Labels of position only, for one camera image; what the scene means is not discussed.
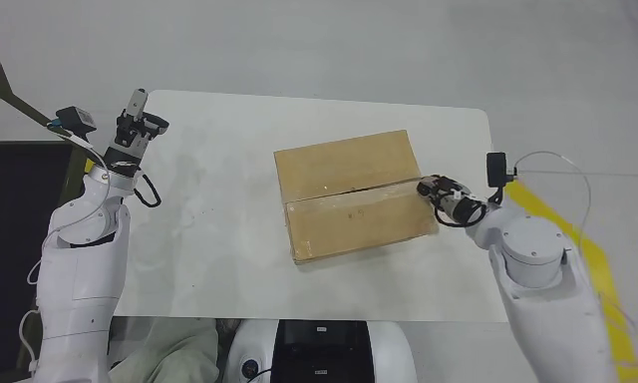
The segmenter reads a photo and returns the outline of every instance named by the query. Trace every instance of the concrete floor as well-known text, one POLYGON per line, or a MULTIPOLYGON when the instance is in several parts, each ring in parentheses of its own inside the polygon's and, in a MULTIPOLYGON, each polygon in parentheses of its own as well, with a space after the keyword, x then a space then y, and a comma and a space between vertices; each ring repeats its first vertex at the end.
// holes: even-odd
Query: concrete floor
MULTIPOLYGON (((638 0, 0 0, 0 60, 41 110, 90 111, 99 150, 137 87, 484 109, 511 161, 592 173, 587 233, 638 317, 638 0)), ((51 138, 0 119, 1 140, 51 138)), ((523 180, 582 219, 580 177, 523 180)), ((422 382, 534 381, 506 324, 403 326, 422 382)))

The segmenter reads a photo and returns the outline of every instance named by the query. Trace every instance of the yellow stripe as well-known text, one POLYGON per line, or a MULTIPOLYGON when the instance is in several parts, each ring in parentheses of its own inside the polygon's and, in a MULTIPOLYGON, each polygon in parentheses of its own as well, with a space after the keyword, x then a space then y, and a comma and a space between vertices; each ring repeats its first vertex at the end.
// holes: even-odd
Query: yellow stripe
MULTIPOLYGON (((531 215, 545 217, 554 222, 571 239, 578 242, 578 228, 572 226, 551 207, 532 193, 520 182, 508 184, 505 192, 513 201, 523 207, 531 215)), ((611 352, 617 363, 636 364, 636 357, 631 344, 631 335, 627 321, 622 312, 614 304, 620 304, 611 268, 607 262, 605 250, 594 243, 586 235, 582 237, 582 251, 589 267, 589 274, 594 289, 600 293, 602 308, 607 320, 607 332, 611 342, 611 352)), ((617 365, 618 378, 621 382, 638 381, 638 369, 617 365)))

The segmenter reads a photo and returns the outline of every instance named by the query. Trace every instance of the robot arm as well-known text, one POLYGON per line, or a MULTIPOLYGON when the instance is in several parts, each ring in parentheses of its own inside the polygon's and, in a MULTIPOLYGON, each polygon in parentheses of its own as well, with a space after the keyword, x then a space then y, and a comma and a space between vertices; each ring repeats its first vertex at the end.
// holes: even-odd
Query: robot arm
POLYGON ((110 382, 109 329, 124 289, 131 222, 123 201, 138 194, 136 172, 148 142, 168 127, 143 111, 146 99, 144 90, 134 92, 118 118, 106 169, 93 166, 82 196, 51 216, 37 286, 43 341, 36 382, 110 382))
POLYGON ((616 381, 601 307, 558 226, 481 201, 446 177, 425 177, 418 191, 441 223, 463 227, 487 250, 512 333, 540 383, 616 381))

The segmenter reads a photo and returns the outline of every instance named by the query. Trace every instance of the cardboard box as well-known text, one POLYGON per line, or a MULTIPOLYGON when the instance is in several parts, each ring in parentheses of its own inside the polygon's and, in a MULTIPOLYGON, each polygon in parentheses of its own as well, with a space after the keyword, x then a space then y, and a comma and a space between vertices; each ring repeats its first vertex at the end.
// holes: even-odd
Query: cardboard box
POLYGON ((438 232, 406 131, 274 156, 296 263, 438 232))

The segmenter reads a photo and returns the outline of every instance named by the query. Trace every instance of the white tabletop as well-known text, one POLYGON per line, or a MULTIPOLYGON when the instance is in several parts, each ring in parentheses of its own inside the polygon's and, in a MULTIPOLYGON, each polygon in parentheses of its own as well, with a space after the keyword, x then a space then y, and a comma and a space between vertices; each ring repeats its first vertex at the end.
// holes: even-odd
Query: white tabletop
POLYGON ((146 110, 170 122, 143 161, 162 204, 127 200, 117 315, 506 321, 487 254, 462 229, 295 265, 272 155, 405 129, 422 174, 485 196, 483 111, 177 91, 152 92, 146 110))

